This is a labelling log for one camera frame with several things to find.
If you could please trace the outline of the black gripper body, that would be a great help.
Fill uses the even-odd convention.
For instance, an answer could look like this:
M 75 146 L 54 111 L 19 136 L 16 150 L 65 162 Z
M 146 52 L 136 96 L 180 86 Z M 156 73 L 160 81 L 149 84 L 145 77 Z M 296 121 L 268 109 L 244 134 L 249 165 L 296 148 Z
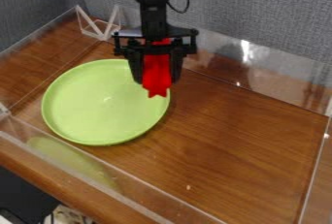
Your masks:
M 148 38 L 142 27 L 116 31 L 114 54 L 130 57 L 134 55 L 165 55 L 178 52 L 181 55 L 197 53 L 199 30 L 170 25 L 164 37 Z

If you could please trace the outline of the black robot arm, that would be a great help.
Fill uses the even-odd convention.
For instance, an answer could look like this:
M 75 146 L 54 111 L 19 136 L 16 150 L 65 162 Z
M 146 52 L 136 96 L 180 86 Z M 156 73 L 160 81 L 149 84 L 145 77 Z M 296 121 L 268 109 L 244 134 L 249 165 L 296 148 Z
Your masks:
M 178 27 L 168 22 L 168 8 L 184 14 L 189 5 L 177 10 L 170 0 L 137 0 L 141 5 L 141 26 L 134 29 L 116 31 L 114 54 L 122 55 L 130 65 L 136 83 L 144 83 L 145 56 L 169 55 L 168 72 L 172 82 L 177 82 L 182 74 L 184 59 L 197 53 L 199 30 Z

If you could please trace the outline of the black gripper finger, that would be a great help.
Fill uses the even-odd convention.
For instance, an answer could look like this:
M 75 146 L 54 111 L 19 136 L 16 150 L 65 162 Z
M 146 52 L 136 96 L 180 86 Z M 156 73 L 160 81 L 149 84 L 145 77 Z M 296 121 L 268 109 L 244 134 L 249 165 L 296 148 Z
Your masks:
M 180 48 L 174 48 L 170 57 L 172 82 L 177 82 L 181 78 L 184 68 L 185 53 Z
M 134 81 L 138 84 L 144 83 L 144 68 L 145 68 L 145 57 L 140 52 L 132 52 L 129 54 L 129 64 L 133 73 Z

